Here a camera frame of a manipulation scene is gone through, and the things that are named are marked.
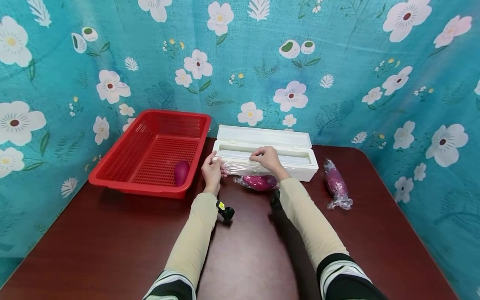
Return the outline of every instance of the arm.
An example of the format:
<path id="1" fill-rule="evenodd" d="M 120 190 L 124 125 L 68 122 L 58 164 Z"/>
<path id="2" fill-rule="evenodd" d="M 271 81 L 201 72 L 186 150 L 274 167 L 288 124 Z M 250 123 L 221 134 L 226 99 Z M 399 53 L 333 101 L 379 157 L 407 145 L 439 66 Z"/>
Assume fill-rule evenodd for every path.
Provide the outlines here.
<path id="1" fill-rule="evenodd" d="M 303 185 L 278 160 L 276 150 L 257 149 L 250 157 L 269 169 L 280 182 L 280 203 L 300 233 L 324 300 L 385 300 L 363 270 L 349 256 L 342 241 Z"/>
<path id="2" fill-rule="evenodd" d="M 212 163 L 213 152 L 202 165 L 205 178 L 204 192 L 198 194 L 192 203 L 190 215 L 168 257 L 164 271 L 155 280 L 144 299 L 176 297 L 180 300 L 196 299 L 200 273 L 202 271 L 210 236 L 218 213 L 216 195 L 224 168 L 221 158 Z"/>

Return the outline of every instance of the black object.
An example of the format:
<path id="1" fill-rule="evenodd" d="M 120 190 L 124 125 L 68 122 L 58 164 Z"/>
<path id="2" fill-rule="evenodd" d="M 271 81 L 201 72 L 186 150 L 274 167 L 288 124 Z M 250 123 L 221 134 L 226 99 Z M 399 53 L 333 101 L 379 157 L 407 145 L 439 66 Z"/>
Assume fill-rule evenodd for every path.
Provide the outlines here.
<path id="1" fill-rule="evenodd" d="M 230 206 L 225 207 L 225 204 L 223 204 L 223 202 L 218 201 L 216 207 L 218 208 L 218 213 L 223 217 L 224 220 L 230 221 L 233 218 L 235 210 Z"/>

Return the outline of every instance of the wooden table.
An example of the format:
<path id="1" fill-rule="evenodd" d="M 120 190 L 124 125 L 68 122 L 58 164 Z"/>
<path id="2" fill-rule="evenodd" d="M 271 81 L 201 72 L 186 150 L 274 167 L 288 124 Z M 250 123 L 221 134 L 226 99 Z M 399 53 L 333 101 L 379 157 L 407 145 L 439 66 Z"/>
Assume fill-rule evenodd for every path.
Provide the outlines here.
<path id="1" fill-rule="evenodd" d="M 213 143 L 207 140 L 203 157 Z M 353 209 L 326 209 L 330 196 L 321 169 L 304 186 L 374 284 L 390 300 L 457 299 L 365 154 L 343 147 L 313 149 L 320 165 L 325 157 L 335 162 Z M 181 201 L 124 195 L 87 183 L 0 290 L 0 299 L 141 299 L 203 189 L 199 176 L 197 171 Z M 304 252 L 304 247 L 284 246 L 268 217 L 267 195 L 228 178 L 219 197 L 236 214 L 231 226 L 218 224 L 214 230 L 198 299 L 299 299 L 305 287 L 295 284 L 298 266 L 292 266 L 287 249 Z M 305 257 L 293 261 L 309 264 Z M 306 282 L 314 283 L 314 272 L 306 269 Z"/>

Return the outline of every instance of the basket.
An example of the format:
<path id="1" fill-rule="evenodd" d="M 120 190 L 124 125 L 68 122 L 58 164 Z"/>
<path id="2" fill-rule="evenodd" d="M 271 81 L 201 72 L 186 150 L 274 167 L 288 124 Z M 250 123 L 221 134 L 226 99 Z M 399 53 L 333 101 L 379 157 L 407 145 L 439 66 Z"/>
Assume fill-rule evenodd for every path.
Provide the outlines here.
<path id="1" fill-rule="evenodd" d="M 93 185 L 125 193 L 178 198 L 193 181 L 205 144 L 210 116 L 145 110 L 100 160 L 88 177 Z M 185 183 L 176 187 L 174 169 L 190 165 Z"/>

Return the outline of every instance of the white flower print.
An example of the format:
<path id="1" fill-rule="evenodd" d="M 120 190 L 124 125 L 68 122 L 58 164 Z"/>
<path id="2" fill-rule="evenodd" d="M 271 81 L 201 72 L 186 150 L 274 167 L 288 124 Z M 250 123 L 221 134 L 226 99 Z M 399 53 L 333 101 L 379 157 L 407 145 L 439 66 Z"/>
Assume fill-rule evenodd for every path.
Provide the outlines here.
<path id="1" fill-rule="evenodd" d="M 126 105 L 125 103 L 120 104 L 119 108 L 120 108 L 120 114 L 122 116 L 132 117 L 133 114 L 135 113 L 135 110 L 133 108 L 129 107 L 128 105 Z"/>
<path id="2" fill-rule="evenodd" d="M 403 41 L 413 26 L 422 24 L 432 12 L 430 0 L 408 0 L 395 4 L 387 14 L 383 29 L 390 34 L 390 42 Z"/>
<path id="3" fill-rule="evenodd" d="M 165 6 L 172 4 L 172 0 L 138 0 L 138 5 L 144 11 L 150 11 L 152 18 L 157 22 L 167 20 L 167 10 Z"/>
<path id="4" fill-rule="evenodd" d="M 460 16 L 456 16 L 448 21 L 442 33 L 440 33 L 433 41 L 435 48 L 447 46 L 453 41 L 455 36 L 460 36 L 466 33 L 470 28 L 472 28 L 472 17 L 468 16 L 460 18 Z"/>
<path id="5" fill-rule="evenodd" d="M 368 105 L 372 105 L 375 103 L 375 101 L 382 97 L 382 94 L 383 92 L 380 91 L 380 87 L 378 86 L 368 91 L 368 95 L 363 96 L 361 101 L 363 103 L 367 103 Z"/>
<path id="6" fill-rule="evenodd" d="M 241 113 L 237 115 L 240 123 L 248 123 L 250 126 L 257 125 L 264 119 L 264 112 L 261 109 L 257 109 L 254 102 L 244 103 L 240 107 Z"/>
<path id="7" fill-rule="evenodd" d="M 473 90 L 477 95 L 480 95 L 480 80 L 477 83 L 477 87 Z"/>
<path id="8" fill-rule="evenodd" d="M 98 74 L 100 83 L 96 85 L 96 91 L 101 100 L 107 100 L 110 104 L 120 101 L 120 96 L 130 97 L 130 87 L 120 81 L 117 72 L 101 70 Z"/>
<path id="9" fill-rule="evenodd" d="M 135 121 L 136 118 L 128 118 L 127 119 L 127 124 L 123 125 L 122 130 L 123 132 L 127 131 L 127 129 L 130 127 L 130 125 Z"/>
<path id="10" fill-rule="evenodd" d="M 285 120 L 282 122 L 283 126 L 292 127 L 293 125 L 297 124 L 297 119 L 293 117 L 293 115 L 286 115 Z"/>
<path id="11" fill-rule="evenodd" d="M 98 33 L 95 29 L 91 27 L 82 28 L 82 36 L 85 40 L 89 42 L 95 42 L 96 40 L 98 40 Z"/>
<path id="12" fill-rule="evenodd" d="M 192 83 L 192 77 L 190 74 L 187 74 L 184 69 L 178 69 L 175 71 L 175 82 L 178 85 L 183 85 L 185 87 L 189 87 Z"/>
<path id="13" fill-rule="evenodd" d="M 95 119 L 95 123 L 93 124 L 93 132 L 96 133 L 95 135 L 95 143 L 100 145 L 103 140 L 108 139 L 110 136 L 110 125 L 107 121 L 107 118 L 98 117 Z"/>
<path id="14" fill-rule="evenodd" d="M 352 139 L 352 144 L 361 144 L 367 138 L 367 133 L 365 131 L 357 133 L 355 137 Z"/>
<path id="15" fill-rule="evenodd" d="M 290 111 L 293 108 L 304 108 L 308 103 L 308 97 L 304 95 L 307 86 L 294 80 L 287 88 L 279 88 L 275 91 L 273 101 L 280 104 L 281 111 Z"/>
<path id="16" fill-rule="evenodd" d="M 289 39 L 278 48 L 278 52 L 280 52 L 283 57 L 291 60 L 300 54 L 300 45 L 296 41 Z"/>
<path id="17" fill-rule="evenodd" d="M 27 42 L 25 29 L 12 17 L 4 16 L 0 23 L 0 61 L 7 65 L 16 63 L 22 68 L 27 67 L 32 60 Z"/>
<path id="18" fill-rule="evenodd" d="M 201 79 L 202 76 L 212 76 L 213 68 L 207 62 L 207 54 L 195 49 L 192 52 L 192 57 L 185 57 L 183 60 L 183 67 L 192 72 L 195 79 Z"/>
<path id="19" fill-rule="evenodd" d="M 419 164 L 418 166 L 415 167 L 415 170 L 413 173 L 415 176 L 413 176 L 413 180 L 418 180 L 422 181 L 425 178 L 425 170 L 427 169 L 427 165 L 424 163 Z"/>
<path id="20" fill-rule="evenodd" d="M 425 153 L 425 157 L 435 158 L 435 162 L 441 167 L 448 167 L 460 158 L 457 148 L 465 146 L 468 135 L 461 124 L 445 125 L 435 131 L 432 136 L 432 145 Z"/>
<path id="21" fill-rule="evenodd" d="M 32 140 L 32 131 L 39 130 L 47 121 L 41 111 L 30 111 L 22 101 L 0 103 L 0 144 L 7 141 L 23 146 Z"/>
<path id="22" fill-rule="evenodd" d="M 230 4 L 223 3 L 220 6 L 220 3 L 214 1 L 208 6 L 208 14 L 210 16 L 207 22 L 208 29 L 215 31 L 217 36 L 227 33 L 228 24 L 233 20 Z"/>
<path id="23" fill-rule="evenodd" d="M 68 196 L 70 196 L 70 194 L 73 193 L 73 191 L 75 191 L 75 189 L 77 188 L 77 185 L 78 185 L 77 178 L 70 177 L 67 180 L 65 180 L 60 188 L 62 198 L 67 198 Z"/>
<path id="24" fill-rule="evenodd" d="M 413 180 L 412 178 L 406 178 L 405 176 L 400 177 L 395 182 L 396 192 L 394 195 L 395 202 L 403 201 L 407 203 L 410 201 L 410 192 L 413 190 Z"/>
<path id="25" fill-rule="evenodd" d="M 407 66 L 403 68 L 397 75 L 392 75 L 382 85 L 382 88 L 386 89 L 385 96 L 393 94 L 394 91 L 401 89 L 408 81 L 408 75 L 412 72 L 413 68 Z"/>
<path id="26" fill-rule="evenodd" d="M 407 149 L 410 147 L 410 144 L 413 143 L 415 138 L 412 135 L 412 131 L 415 129 L 415 122 L 406 121 L 403 124 L 403 127 L 396 129 L 393 139 L 395 143 L 393 144 L 394 149 L 402 148 Z"/>
<path id="27" fill-rule="evenodd" d="M 12 171 L 21 171 L 25 167 L 23 162 L 24 154 L 13 147 L 0 149 L 0 178 L 10 174 Z"/>
<path id="28" fill-rule="evenodd" d="M 312 41 L 304 41 L 300 47 L 300 51 L 305 55 L 312 54 L 315 51 L 315 43 Z"/>

